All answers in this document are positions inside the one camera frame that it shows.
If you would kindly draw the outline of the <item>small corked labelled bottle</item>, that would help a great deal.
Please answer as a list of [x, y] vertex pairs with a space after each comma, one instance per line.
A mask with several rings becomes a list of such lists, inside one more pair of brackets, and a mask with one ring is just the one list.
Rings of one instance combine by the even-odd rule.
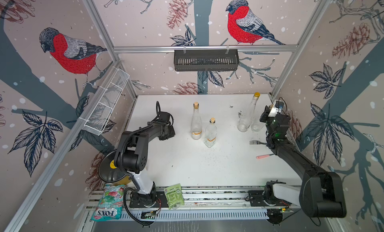
[[255, 114], [255, 118], [251, 125], [251, 129], [253, 132], [259, 132], [264, 127], [265, 123], [260, 122], [262, 114], [263, 112], [260, 111]]

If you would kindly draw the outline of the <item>yellow cap glass bottle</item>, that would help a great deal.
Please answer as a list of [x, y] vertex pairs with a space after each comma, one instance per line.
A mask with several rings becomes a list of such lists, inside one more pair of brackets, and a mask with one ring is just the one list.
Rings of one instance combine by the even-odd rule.
[[247, 107], [245, 112], [242, 113], [238, 122], [238, 130], [240, 132], [247, 132], [247, 130], [251, 126], [255, 116], [256, 104], [260, 95], [261, 95], [260, 93], [256, 92], [249, 106]]

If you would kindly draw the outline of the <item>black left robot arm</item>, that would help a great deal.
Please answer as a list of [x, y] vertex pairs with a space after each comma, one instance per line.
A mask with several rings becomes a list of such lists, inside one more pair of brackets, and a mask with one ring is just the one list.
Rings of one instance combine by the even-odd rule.
[[149, 179], [146, 172], [149, 142], [155, 138], [163, 141], [174, 137], [173, 122], [173, 116], [162, 111], [160, 103], [157, 102], [155, 118], [148, 122], [146, 127], [123, 132], [122, 141], [110, 162], [110, 168], [119, 169], [134, 183], [136, 190], [131, 194], [145, 207], [153, 206], [157, 200], [155, 182]]

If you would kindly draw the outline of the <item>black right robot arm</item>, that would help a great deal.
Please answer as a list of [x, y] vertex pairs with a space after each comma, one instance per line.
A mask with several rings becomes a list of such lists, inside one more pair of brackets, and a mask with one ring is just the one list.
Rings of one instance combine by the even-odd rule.
[[266, 106], [260, 116], [260, 122], [267, 128], [267, 147], [302, 179], [299, 202], [294, 204], [310, 218], [344, 218], [347, 208], [341, 177], [322, 169], [298, 152], [286, 137], [290, 117], [281, 113], [270, 117], [271, 111]]

